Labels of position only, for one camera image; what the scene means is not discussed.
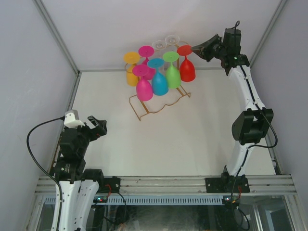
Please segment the red wine glass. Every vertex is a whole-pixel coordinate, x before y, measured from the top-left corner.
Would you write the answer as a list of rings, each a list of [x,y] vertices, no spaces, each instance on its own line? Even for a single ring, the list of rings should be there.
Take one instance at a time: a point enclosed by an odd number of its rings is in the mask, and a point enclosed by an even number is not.
[[[191,82],[195,80],[196,78],[195,67],[194,64],[188,59],[188,55],[192,53],[191,46],[190,45],[180,46],[177,50],[177,53],[180,56],[184,57],[184,60],[181,63],[179,69],[181,80],[184,82]]]

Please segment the green wine glass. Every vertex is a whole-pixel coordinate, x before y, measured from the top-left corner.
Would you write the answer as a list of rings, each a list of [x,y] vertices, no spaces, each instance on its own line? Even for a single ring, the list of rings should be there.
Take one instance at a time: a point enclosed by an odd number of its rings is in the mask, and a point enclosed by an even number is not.
[[[179,59],[179,54],[175,51],[164,53],[163,60],[169,63],[169,68],[166,70],[166,79],[170,89],[176,89],[181,85],[179,70],[173,65]]]

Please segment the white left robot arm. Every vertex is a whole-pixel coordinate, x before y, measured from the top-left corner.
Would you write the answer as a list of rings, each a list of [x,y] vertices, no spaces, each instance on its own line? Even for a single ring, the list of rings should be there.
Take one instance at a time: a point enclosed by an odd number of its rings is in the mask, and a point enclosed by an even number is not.
[[[94,196],[105,188],[103,171],[86,169],[84,156],[90,142],[107,134],[107,122],[93,116],[88,120],[93,128],[77,119],[65,121],[60,135],[53,231],[84,231]]]

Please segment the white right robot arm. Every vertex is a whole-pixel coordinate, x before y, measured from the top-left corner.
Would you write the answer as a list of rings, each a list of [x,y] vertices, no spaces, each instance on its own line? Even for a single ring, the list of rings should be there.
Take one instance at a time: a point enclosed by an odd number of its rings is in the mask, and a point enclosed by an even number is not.
[[[274,117],[272,109],[267,108],[260,99],[251,76],[250,63],[241,53],[241,32],[227,29],[223,37],[214,35],[208,41],[191,48],[203,60],[213,58],[221,61],[227,77],[238,89],[242,112],[233,122],[231,132],[236,141],[231,159],[221,174],[222,189],[232,192],[245,179],[245,164],[252,151],[260,147],[260,141],[269,129]]]

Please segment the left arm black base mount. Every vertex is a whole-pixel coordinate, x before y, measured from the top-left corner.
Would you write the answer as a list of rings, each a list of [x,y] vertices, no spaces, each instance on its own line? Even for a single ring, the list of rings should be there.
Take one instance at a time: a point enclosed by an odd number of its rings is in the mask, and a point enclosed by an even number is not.
[[[119,192],[121,186],[121,178],[119,177],[105,177],[103,183],[100,184],[98,193],[107,193],[107,192]]]

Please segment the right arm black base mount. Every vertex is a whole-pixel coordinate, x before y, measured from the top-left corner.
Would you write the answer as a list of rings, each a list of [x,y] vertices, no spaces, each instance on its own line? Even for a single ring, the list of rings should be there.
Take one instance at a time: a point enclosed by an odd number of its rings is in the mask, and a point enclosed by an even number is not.
[[[249,193],[250,187],[245,175],[239,177],[209,177],[205,178],[207,193]]]

